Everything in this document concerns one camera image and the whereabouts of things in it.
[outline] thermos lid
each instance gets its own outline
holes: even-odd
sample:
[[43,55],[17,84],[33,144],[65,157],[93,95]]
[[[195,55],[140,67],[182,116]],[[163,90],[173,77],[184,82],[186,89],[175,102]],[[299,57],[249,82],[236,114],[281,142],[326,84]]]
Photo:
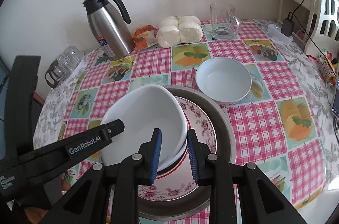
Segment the thermos lid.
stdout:
[[100,1],[99,0],[85,0],[82,4],[86,8],[87,15],[94,13],[100,8],[104,7],[109,2],[107,0]]

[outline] metal basin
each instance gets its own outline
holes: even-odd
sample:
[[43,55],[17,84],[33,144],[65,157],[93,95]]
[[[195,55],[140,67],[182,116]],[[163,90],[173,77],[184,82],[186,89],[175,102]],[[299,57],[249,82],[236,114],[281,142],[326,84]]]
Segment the metal basin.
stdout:
[[[183,86],[165,86],[174,96],[186,98],[197,104],[211,119],[217,137],[217,154],[235,163],[236,142],[224,111],[205,94]],[[157,221],[178,220],[195,215],[210,204],[211,187],[198,187],[190,194],[171,201],[139,200],[139,216]]]

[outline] round white bowl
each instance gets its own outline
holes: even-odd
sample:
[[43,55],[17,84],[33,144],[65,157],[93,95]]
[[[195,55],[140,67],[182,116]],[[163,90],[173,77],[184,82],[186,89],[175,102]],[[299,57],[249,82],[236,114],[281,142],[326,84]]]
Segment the round white bowl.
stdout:
[[160,85],[145,85],[133,90],[113,104],[101,124],[120,119],[124,132],[101,150],[106,166],[120,163],[137,153],[142,143],[149,142],[153,130],[161,129],[162,143],[158,171],[175,162],[186,140],[187,121],[175,97]]
[[201,92],[219,105],[235,104],[250,92],[252,78],[240,62],[226,57],[202,63],[195,75]]

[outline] table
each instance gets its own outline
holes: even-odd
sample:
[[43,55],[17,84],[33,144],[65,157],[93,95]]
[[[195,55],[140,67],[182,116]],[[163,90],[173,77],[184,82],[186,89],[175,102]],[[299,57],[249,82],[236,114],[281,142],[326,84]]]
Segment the table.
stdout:
[[[33,137],[34,148],[99,125],[114,102],[141,85],[198,90],[199,64],[211,57],[230,57],[245,64],[253,79],[250,95],[223,107],[236,137],[236,163],[255,162],[301,209],[338,176],[339,147],[326,85],[295,43],[287,46],[267,32],[272,22],[242,21],[241,32],[229,41],[214,40],[208,33],[210,21],[204,21],[202,41],[188,46],[151,47],[115,62],[101,49],[93,50],[69,84],[50,91]],[[204,57],[187,57],[184,51]],[[70,169],[64,179],[74,184],[97,161],[98,153]],[[208,217],[209,208],[175,222],[207,223]]]

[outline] power strip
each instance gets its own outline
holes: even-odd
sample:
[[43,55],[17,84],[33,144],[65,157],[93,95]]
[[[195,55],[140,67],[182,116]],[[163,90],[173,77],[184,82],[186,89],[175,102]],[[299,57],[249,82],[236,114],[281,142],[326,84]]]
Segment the power strip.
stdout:
[[277,37],[279,40],[284,42],[287,45],[290,45],[293,41],[293,36],[286,37],[284,34],[281,32],[281,27],[275,25],[275,24],[270,24],[267,27],[267,31],[273,35],[274,37]]

